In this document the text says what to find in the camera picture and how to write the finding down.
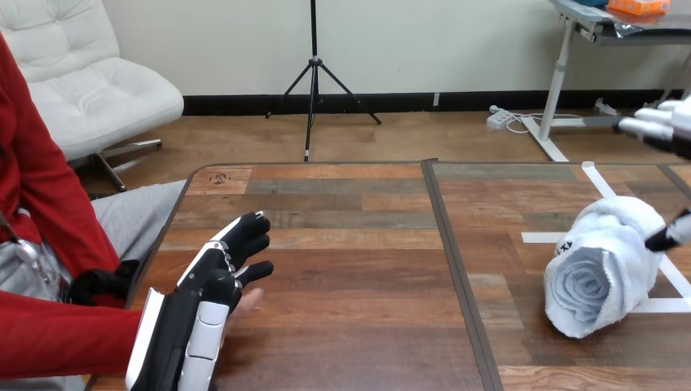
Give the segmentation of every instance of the power strip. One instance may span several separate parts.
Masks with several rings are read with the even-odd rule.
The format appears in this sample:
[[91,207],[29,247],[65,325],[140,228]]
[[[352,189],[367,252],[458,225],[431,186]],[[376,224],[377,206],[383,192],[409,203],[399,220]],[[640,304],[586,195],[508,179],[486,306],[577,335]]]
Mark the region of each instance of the power strip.
[[512,113],[500,108],[497,112],[487,118],[487,126],[491,127],[492,129],[502,130],[512,119]]

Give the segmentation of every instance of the chair base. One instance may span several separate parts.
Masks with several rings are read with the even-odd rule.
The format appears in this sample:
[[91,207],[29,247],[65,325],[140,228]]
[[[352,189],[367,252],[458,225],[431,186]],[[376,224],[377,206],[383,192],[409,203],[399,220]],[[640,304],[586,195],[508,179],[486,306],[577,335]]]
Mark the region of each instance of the chair base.
[[115,174],[115,171],[113,171],[112,167],[108,164],[106,159],[109,157],[123,155],[129,152],[139,151],[141,149],[149,147],[161,148],[163,147],[163,142],[159,138],[156,138],[153,140],[127,144],[124,147],[105,149],[103,151],[88,155],[84,158],[70,161],[70,166],[76,168],[86,163],[97,163],[105,170],[106,175],[108,176],[108,179],[110,179],[110,181],[112,182],[113,186],[115,186],[115,188],[119,192],[123,192],[127,191],[127,186],[125,186],[120,177],[118,177],[117,174]]

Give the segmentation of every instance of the red sleeve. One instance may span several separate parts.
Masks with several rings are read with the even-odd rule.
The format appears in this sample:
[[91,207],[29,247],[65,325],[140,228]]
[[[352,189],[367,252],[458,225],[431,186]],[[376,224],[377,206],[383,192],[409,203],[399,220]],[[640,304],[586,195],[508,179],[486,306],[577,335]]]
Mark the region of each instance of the red sleeve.
[[0,93],[2,90],[11,98],[17,118],[14,149],[20,166],[21,204],[73,276],[89,269],[115,270],[120,262],[117,253],[96,220],[77,175],[43,124],[24,76],[0,37]]
[[140,311],[0,291],[0,379],[126,371]]

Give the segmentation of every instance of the person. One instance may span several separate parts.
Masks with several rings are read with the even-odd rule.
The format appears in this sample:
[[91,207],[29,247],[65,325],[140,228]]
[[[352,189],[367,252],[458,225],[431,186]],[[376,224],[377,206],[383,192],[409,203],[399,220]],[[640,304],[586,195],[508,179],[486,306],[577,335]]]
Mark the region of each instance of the person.
[[[0,390],[82,390],[78,375],[126,370],[141,311],[56,302],[55,276],[42,272],[69,281],[143,260],[182,188],[155,185],[91,203],[0,35],[0,211],[40,266],[0,231]],[[232,316],[254,309],[261,295],[245,295]]]

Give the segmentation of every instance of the tripod stand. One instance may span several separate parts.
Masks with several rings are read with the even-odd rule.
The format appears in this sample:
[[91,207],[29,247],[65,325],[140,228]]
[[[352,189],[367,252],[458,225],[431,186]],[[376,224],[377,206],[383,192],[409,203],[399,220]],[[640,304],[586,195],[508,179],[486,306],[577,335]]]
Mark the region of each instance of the tripod stand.
[[341,88],[350,96],[357,104],[358,107],[360,107],[360,110],[362,112],[366,112],[369,114],[374,121],[378,125],[381,125],[381,121],[379,118],[377,118],[374,113],[372,113],[369,109],[365,107],[365,105],[360,102],[360,99],[358,99],[355,94],[350,92],[348,90],[348,87],[346,87],[345,84],[341,83],[340,80],[338,80],[338,77],[334,76],[331,71],[326,68],[326,65],[323,64],[323,61],[321,58],[317,56],[317,13],[316,13],[316,0],[310,0],[310,11],[312,14],[312,58],[308,61],[307,66],[305,69],[300,73],[300,76],[295,79],[295,81],[292,83],[292,85],[288,88],[287,91],[285,91],[285,94],[281,97],[280,101],[272,108],[269,110],[269,112],[266,114],[266,118],[269,118],[271,116],[272,111],[275,112],[277,108],[280,108],[281,104],[285,101],[285,99],[288,97],[288,94],[290,94],[290,91],[297,86],[297,83],[307,74],[307,71],[310,69],[312,70],[312,85],[310,88],[310,115],[307,117],[307,136],[305,139],[305,161],[308,161],[310,159],[310,136],[312,135],[312,124],[314,123],[315,119],[315,108],[316,105],[319,103],[319,68],[322,68]]

